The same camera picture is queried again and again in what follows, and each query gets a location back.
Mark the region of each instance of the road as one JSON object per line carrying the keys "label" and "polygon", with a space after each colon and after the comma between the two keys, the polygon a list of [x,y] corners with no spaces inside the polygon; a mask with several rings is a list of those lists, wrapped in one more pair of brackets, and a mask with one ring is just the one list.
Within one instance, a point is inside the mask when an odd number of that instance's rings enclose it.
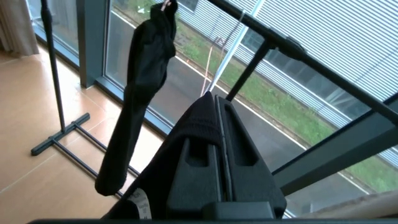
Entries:
{"label": "road", "polygon": [[[109,35],[109,52],[107,70],[118,70],[121,82],[125,80],[129,45],[132,36],[131,25],[111,14]],[[200,96],[204,81],[203,75],[178,58],[172,58],[167,67],[167,81],[151,102],[151,107],[162,116],[175,123],[185,110]],[[226,96],[226,92],[216,86],[214,95]],[[270,170],[303,153],[304,148],[288,138],[276,127],[265,121],[244,106],[233,101],[234,107],[244,123],[250,137],[259,150]],[[339,174],[331,175],[305,189],[287,196],[288,210],[296,216],[316,211],[350,199],[358,198],[366,193],[351,181]]]}

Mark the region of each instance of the black fabric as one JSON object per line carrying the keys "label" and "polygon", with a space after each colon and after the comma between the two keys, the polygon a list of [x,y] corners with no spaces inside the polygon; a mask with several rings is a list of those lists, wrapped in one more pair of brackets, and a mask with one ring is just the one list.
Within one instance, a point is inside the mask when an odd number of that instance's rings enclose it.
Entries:
{"label": "black fabric", "polygon": [[128,198],[137,188],[140,188],[145,191],[149,199],[152,219],[165,219],[167,198],[186,138],[221,147],[220,128],[210,92],[196,100],[186,110],[149,165],[103,218],[138,218],[137,212],[131,209],[131,202]]}
{"label": "black fabric", "polygon": [[173,44],[177,2],[161,11],[153,5],[150,19],[134,31],[127,68],[127,86],[123,108],[103,159],[95,189],[102,195],[114,195],[126,181],[146,108],[163,86],[169,59],[175,55]]}

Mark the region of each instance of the beige cloth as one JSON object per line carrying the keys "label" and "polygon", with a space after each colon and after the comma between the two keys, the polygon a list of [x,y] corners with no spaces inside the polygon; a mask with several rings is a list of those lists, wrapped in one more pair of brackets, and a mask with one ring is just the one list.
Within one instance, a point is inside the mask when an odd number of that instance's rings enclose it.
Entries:
{"label": "beige cloth", "polygon": [[39,53],[26,0],[0,0],[0,47],[26,56]]}
{"label": "beige cloth", "polygon": [[398,190],[366,195],[299,218],[397,218]]}

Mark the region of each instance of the tiled floor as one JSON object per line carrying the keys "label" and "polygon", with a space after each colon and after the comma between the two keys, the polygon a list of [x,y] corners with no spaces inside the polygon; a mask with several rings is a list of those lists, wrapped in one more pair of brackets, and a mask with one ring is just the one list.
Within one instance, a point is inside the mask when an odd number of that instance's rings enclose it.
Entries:
{"label": "tiled floor", "polygon": [[[82,126],[107,145],[120,107],[97,87],[83,89],[75,71],[58,62],[65,121],[89,112]],[[94,180],[51,147],[32,157],[30,150],[59,131],[48,55],[14,58],[0,53],[0,223],[38,218],[95,218],[117,201],[94,189]],[[72,132],[60,141],[98,171],[103,152]],[[162,140],[143,126],[131,165],[141,171]],[[134,180],[130,176],[122,191]]]}

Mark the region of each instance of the white tag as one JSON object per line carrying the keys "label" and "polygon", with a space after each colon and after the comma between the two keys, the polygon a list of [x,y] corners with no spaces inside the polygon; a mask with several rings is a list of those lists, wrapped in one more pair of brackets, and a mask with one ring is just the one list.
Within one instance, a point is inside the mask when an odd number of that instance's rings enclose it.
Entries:
{"label": "white tag", "polygon": [[129,197],[129,200],[136,204],[140,219],[152,219],[149,200],[144,190],[137,188]]}

